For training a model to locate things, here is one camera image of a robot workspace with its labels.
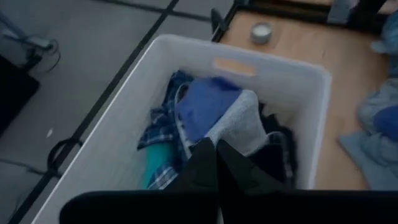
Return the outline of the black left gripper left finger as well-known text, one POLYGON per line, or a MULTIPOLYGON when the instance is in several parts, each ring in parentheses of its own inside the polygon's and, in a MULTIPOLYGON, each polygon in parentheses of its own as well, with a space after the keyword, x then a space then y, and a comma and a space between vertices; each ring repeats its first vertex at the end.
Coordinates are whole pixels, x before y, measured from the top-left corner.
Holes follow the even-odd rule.
POLYGON ((192 156, 167 191, 217 191, 216 150, 210 138, 193 147, 192 156))

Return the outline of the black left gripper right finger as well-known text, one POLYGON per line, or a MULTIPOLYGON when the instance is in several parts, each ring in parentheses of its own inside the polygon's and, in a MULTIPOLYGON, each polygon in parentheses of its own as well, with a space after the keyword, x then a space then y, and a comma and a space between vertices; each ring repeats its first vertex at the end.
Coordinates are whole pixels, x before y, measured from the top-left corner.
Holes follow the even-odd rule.
POLYGON ((226 141, 216 146, 219 191, 295 191, 244 157, 226 141))

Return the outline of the teal garment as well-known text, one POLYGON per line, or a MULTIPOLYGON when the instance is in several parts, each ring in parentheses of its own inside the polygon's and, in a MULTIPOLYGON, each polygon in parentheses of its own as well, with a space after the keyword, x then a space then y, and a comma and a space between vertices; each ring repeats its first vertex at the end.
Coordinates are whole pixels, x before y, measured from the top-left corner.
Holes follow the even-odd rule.
POLYGON ((169 142, 152 144, 144 148, 146 168, 144 187, 149 190, 165 189, 177 176, 172 166, 173 144, 169 142))

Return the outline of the grey white knit garment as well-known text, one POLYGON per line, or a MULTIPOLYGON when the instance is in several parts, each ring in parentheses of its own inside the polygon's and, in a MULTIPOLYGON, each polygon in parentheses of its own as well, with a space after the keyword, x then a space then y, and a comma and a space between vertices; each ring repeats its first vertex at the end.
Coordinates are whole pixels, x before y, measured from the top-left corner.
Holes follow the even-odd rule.
POLYGON ((257 95, 251 90, 243 90, 206 137, 213 144, 224 140, 244 156, 261 149, 267 142, 267 133, 259 115, 257 95))

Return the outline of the black garment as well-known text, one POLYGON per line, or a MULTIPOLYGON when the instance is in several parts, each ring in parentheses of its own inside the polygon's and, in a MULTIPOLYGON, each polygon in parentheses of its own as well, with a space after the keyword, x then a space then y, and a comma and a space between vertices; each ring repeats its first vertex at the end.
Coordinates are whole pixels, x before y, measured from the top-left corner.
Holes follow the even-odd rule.
POLYGON ((248 158, 274 179, 293 187, 298 167, 294 133, 281 125, 275 114, 263 115, 264 107, 264 103, 259 104, 260 119, 268 139, 261 149, 248 158))

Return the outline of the blue plaid shirt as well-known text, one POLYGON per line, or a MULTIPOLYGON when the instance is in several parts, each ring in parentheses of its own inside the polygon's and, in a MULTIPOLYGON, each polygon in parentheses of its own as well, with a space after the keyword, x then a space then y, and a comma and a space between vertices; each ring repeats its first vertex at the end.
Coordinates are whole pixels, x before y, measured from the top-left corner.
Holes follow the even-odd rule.
POLYGON ((183 92, 194 78, 178 70, 171 76, 164 100, 160 106, 150 110, 150 120, 142 136, 140 137, 137 150, 144 151, 144 148, 152 144, 169 142, 173 144, 172 166, 176 173, 182 171, 191 156, 190 149, 183 145, 178 130, 178 115, 175 110, 177 102, 181 99, 183 92))

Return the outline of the white perforated plastic basket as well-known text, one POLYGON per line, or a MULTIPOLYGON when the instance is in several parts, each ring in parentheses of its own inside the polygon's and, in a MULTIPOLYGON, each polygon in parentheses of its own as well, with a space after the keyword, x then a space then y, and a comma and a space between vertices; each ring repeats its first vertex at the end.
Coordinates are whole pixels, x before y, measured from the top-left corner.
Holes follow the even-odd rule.
POLYGON ((58 224, 61 208, 85 192, 140 187, 145 164, 137 142, 150 110, 161 104, 171 75, 179 69, 198 77, 225 77, 286 114, 298 142, 295 184, 314 188, 330 73, 299 60, 163 34, 148 46, 32 224, 58 224))

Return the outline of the light blue flat cloth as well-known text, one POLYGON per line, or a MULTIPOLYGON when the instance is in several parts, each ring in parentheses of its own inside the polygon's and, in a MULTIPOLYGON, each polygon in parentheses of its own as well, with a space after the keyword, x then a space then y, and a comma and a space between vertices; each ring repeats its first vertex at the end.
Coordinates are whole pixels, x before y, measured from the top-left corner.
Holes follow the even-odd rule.
POLYGON ((370 189, 398 191, 398 142, 364 131, 341 135, 339 142, 370 189))

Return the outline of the silver round tin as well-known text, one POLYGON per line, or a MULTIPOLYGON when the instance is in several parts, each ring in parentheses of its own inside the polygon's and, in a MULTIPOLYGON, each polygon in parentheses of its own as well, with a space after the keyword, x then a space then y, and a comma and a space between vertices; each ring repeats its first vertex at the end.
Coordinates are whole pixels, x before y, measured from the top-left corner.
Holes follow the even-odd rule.
POLYGON ((266 44, 272 37, 272 27, 269 23, 260 22, 251 27, 250 38, 254 44, 266 44))

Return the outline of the black clamp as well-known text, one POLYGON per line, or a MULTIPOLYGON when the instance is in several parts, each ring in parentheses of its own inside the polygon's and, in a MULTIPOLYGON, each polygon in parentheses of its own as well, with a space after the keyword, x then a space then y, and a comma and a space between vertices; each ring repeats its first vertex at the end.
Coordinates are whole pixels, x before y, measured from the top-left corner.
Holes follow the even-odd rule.
POLYGON ((212 33, 215 34, 217 30, 226 31, 228 30, 228 25, 225 23, 224 18, 221 16, 220 12, 212 8, 210 11, 210 21, 212 33))

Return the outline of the royal blue garment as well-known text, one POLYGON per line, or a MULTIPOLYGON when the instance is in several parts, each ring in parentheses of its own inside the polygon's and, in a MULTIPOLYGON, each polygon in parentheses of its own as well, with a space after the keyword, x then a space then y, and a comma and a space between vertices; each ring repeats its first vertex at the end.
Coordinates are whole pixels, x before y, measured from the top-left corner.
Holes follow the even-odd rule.
POLYGON ((398 141, 398 105, 380 110, 374 116, 374 127, 393 141, 398 141))

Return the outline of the pale blue garment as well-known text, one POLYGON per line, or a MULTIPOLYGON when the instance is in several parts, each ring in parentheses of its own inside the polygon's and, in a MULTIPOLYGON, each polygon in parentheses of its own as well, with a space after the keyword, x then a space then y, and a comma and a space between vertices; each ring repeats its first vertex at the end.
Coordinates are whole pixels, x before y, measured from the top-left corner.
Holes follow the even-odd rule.
POLYGON ((398 14, 387 19, 381 38, 371 44, 371 49, 375 53, 389 56, 389 75, 398 77, 398 14))

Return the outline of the black floor mat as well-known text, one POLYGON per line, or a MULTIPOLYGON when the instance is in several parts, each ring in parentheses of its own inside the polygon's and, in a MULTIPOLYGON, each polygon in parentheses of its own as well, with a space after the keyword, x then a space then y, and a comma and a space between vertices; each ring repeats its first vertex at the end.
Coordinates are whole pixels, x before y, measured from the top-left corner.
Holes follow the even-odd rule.
POLYGON ((36 79, 0 55, 0 136, 39 86, 36 79))

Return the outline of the grey stand leg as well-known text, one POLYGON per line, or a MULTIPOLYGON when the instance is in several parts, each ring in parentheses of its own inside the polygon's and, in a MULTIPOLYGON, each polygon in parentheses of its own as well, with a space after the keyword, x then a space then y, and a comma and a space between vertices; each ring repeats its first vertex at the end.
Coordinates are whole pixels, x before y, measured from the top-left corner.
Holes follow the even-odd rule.
POLYGON ((27 73, 36 67, 42 61, 45 54, 49 56, 57 55, 57 59, 50 68, 42 70, 38 74, 49 73, 58 65, 62 54, 56 39, 46 39, 41 36, 26 34, 1 11, 0 23, 6 27, 1 31, 1 36, 19 44, 25 51, 25 64, 19 67, 23 72, 27 73))

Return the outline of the grey bracket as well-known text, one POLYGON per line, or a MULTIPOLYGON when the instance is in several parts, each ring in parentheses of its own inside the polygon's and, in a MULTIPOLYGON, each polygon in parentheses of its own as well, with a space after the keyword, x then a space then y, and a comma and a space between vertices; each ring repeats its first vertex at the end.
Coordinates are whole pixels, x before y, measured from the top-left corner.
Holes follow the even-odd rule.
POLYGON ((358 0, 332 0, 326 22, 329 24, 346 24, 358 0))

